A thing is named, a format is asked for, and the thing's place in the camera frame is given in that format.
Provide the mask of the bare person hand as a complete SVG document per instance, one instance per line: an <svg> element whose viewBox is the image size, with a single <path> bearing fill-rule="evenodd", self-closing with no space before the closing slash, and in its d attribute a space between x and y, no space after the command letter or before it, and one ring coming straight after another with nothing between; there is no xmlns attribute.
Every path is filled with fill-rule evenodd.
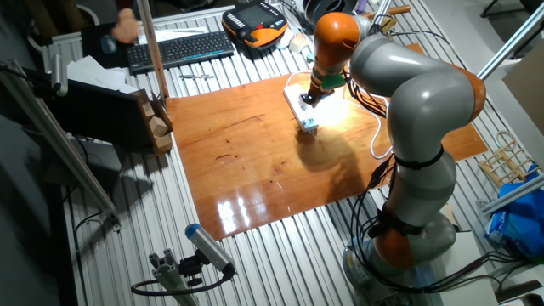
<svg viewBox="0 0 544 306"><path fill-rule="evenodd" d="M139 35L139 24L130 8L124 8L119 12L116 26L111 33L120 43L131 44L136 41Z"/></svg>

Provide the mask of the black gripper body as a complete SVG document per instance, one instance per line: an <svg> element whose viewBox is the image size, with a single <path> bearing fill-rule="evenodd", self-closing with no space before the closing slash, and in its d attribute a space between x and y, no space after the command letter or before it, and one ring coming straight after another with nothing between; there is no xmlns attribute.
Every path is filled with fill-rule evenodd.
<svg viewBox="0 0 544 306"><path fill-rule="evenodd" d="M311 87L307 93L303 94L304 103L319 103L323 98L333 94L332 90L322 91L319 88Z"/></svg>

